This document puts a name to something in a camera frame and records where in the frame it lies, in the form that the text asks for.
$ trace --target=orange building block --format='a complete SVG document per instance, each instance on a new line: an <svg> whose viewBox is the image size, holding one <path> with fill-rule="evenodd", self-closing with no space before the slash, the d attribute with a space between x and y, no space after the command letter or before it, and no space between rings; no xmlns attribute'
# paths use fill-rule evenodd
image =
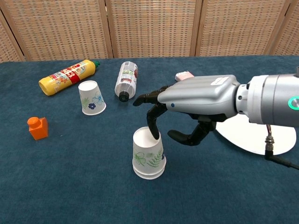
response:
<svg viewBox="0 0 299 224"><path fill-rule="evenodd" d="M29 132L35 140L48 136L48 122L46 118L31 117L28 119Z"/></svg>

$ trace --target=blue tablecloth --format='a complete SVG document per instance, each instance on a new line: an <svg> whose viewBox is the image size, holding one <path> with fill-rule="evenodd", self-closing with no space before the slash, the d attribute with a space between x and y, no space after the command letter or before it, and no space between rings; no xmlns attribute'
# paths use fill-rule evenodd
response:
<svg viewBox="0 0 299 224"><path fill-rule="evenodd" d="M147 181L132 169L132 137L152 105L134 107L114 93L121 64L99 60L94 76L106 110L81 111L78 84L46 96L38 81L73 61L0 64L0 223L292 223L299 222L299 171L246 152L216 131L200 145L167 135L190 133L188 115L157 121L167 164ZM136 96L175 83L177 72L233 74L240 83L264 74L295 73L299 56L130 59L139 67ZM46 117L49 137L35 141L27 119ZM299 145L281 155L299 164Z"/></svg>

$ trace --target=wicker folding screen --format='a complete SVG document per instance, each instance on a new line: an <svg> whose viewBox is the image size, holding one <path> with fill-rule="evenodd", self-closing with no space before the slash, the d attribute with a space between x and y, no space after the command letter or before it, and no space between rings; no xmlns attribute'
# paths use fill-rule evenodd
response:
<svg viewBox="0 0 299 224"><path fill-rule="evenodd" d="M290 0L204 0L197 56L261 55Z"/></svg>
<svg viewBox="0 0 299 224"><path fill-rule="evenodd" d="M23 54L0 11L0 63L24 61Z"/></svg>
<svg viewBox="0 0 299 224"><path fill-rule="evenodd" d="M114 57L194 56L201 0L106 0Z"/></svg>
<svg viewBox="0 0 299 224"><path fill-rule="evenodd" d="M113 57L104 0L1 0L26 60Z"/></svg>
<svg viewBox="0 0 299 224"><path fill-rule="evenodd" d="M291 3L270 54L299 55L299 0Z"/></svg>

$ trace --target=robotic finger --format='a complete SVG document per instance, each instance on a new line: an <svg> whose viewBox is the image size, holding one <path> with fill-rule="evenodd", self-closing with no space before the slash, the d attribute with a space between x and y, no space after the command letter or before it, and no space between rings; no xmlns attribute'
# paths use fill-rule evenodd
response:
<svg viewBox="0 0 299 224"><path fill-rule="evenodd" d="M170 130L167 134L183 145L196 146L215 128L216 122L214 121L200 122L191 134L184 134L176 130Z"/></svg>
<svg viewBox="0 0 299 224"><path fill-rule="evenodd" d="M146 116L148 127L155 139L159 139L159 130L156 124L157 118L167 111L166 105L158 102L158 95L165 91L168 87L170 87L170 85L163 86L159 90L153 91L149 94L140 95L133 103L134 106L140 106L143 103L155 104L147 112Z"/></svg>

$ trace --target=yellow plastic bottle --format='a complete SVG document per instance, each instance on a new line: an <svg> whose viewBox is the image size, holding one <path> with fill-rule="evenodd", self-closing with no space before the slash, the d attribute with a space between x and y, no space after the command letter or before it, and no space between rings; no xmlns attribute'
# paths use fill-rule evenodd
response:
<svg viewBox="0 0 299 224"><path fill-rule="evenodd" d="M47 96L54 95L66 87L93 75L99 64L98 61L92 62L90 60L84 60L48 77L42 78L38 84Z"/></svg>

